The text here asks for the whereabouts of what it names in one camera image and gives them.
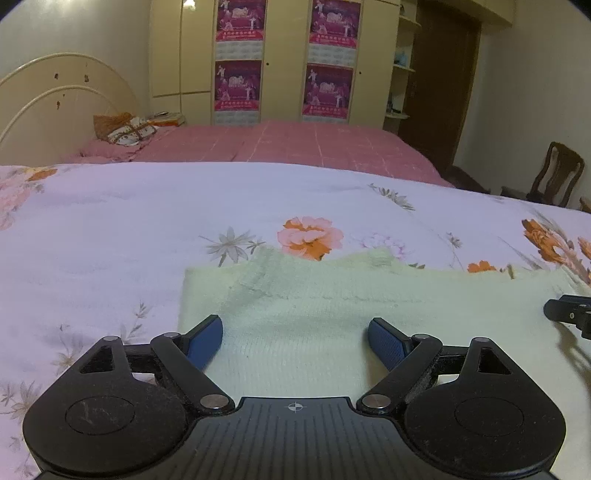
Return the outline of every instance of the ribbed black surface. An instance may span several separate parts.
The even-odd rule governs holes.
[[[302,408],[294,411],[296,403]],[[457,479],[413,454],[389,420],[361,416],[345,398],[246,398],[229,416],[199,421],[182,447],[159,465],[126,478]],[[530,478],[552,477],[539,473]]]

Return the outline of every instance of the light green knit garment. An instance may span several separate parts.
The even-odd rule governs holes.
[[[223,344],[206,372],[236,401],[345,395],[355,402],[386,374],[365,340],[373,317],[446,345],[490,337],[573,416],[574,455],[559,459],[576,465],[589,447],[587,391],[542,308],[550,298],[591,290],[565,269],[514,276],[416,270],[380,249],[314,262],[262,248],[243,264],[187,270],[179,328],[186,332],[211,313],[222,318]],[[565,478],[575,478],[572,468]]]

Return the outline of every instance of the bed sheet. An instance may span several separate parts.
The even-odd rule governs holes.
[[[302,249],[297,238],[310,230],[314,239]],[[347,170],[227,162],[2,167],[0,478],[35,474],[22,419],[81,353],[105,335],[142,343],[177,328],[189,266],[247,262],[261,245],[310,261],[386,247],[415,268],[506,275],[508,264],[564,265],[589,283],[590,241],[587,213]],[[478,336],[478,326],[475,319],[467,334]],[[525,350],[508,353],[567,419],[555,473],[583,480],[591,471],[591,342],[574,327],[551,334],[549,345],[525,338]],[[540,373],[544,352],[558,347],[562,373],[549,378]]]
[[[161,129],[128,155],[101,155],[93,141],[68,163],[245,161],[362,171],[452,187],[432,163],[398,136],[377,128],[267,121],[254,127]]]

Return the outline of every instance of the brown door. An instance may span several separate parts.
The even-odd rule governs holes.
[[[411,74],[398,135],[440,172],[453,163],[472,89],[480,24],[433,0],[418,4]]]

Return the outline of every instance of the pink blanket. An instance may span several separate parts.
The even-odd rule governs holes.
[[[418,151],[396,135],[376,128],[296,122],[264,122],[254,127],[161,129],[127,157],[100,153],[93,141],[72,163],[110,161],[247,161],[292,163],[374,173],[450,187]]]

